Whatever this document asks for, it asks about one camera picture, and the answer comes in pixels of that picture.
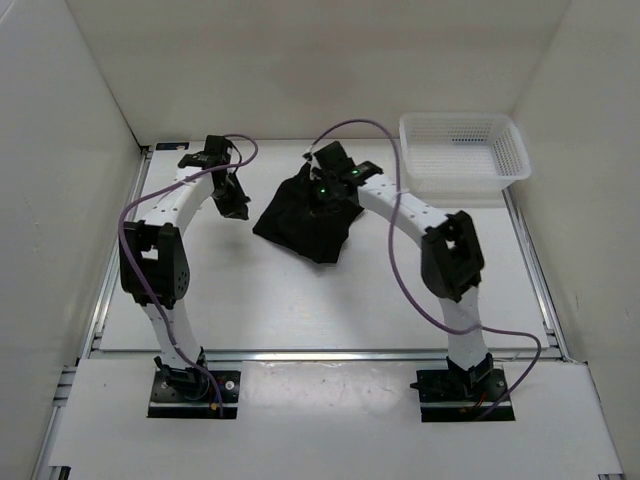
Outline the black shorts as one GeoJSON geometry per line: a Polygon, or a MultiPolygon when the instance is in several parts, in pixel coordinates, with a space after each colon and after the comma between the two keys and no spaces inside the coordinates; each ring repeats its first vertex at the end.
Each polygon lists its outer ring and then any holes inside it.
{"type": "Polygon", "coordinates": [[[253,227],[253,233],[317,264],[336,264],[362,207],[341,200],[334,209],[314,212],[310,167],[284,180],[253,227]]]}

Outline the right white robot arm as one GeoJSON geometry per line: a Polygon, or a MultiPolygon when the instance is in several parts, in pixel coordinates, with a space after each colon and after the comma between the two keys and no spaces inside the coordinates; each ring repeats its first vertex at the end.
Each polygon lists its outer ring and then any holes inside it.
{"type": "Polygon", "coordinates": [[[446,214],[410,193],[380,167],[349,158],[321,163],[304,155],[310,167],[311,199],[322,207],[349,200],[389,221],[389,232],[405,233],[420,248],[420,275],[439,299],[443,321],[432,320],[448,334],[449,387],[460,399],[480,393],[493,369],[484,341],[478,307],[485,261],[472,218],[464,211],[446,214]]]}

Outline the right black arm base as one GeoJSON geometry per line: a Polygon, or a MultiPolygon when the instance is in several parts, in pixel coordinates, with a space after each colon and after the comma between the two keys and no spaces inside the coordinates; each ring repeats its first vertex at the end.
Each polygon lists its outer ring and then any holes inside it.
{"type": "Polygon", "coordinates": [[[418,394],[423,423],[515,421],[504,370],[493,368],[478,384],[467,388],[449,367],[416,371],[410,388],[418,394]]]}

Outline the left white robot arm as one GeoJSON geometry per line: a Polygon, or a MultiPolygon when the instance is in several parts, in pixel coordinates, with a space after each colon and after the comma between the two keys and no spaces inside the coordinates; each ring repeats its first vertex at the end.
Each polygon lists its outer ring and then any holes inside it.
{"type": "Polygon", "coordinates": [[[233,148],[225,141],[219,150],[184,155],[173,182],[132,202],[118,226],[122,289],[151,321],[161,348],[158,366],[177,373],[175,388],[188,400],[206,395],[210,377],[184,303],[190,267],[183,234],[207,200],[224,218],[249,218],[250,199],[236,175],[239,165],[231,162],[233,148]]]}

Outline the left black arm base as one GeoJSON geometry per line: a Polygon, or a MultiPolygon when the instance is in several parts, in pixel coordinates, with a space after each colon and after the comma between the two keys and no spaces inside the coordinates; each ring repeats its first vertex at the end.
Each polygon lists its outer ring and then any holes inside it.
{"type": "Polygon", "coordinates": [[[197,370],[173,369],[160,356],[154,358],[156,371],[149,396],[147,417],[152,419],[237,418],[241,390],[239,370],[210,370],[216,380],[197,370]]]}

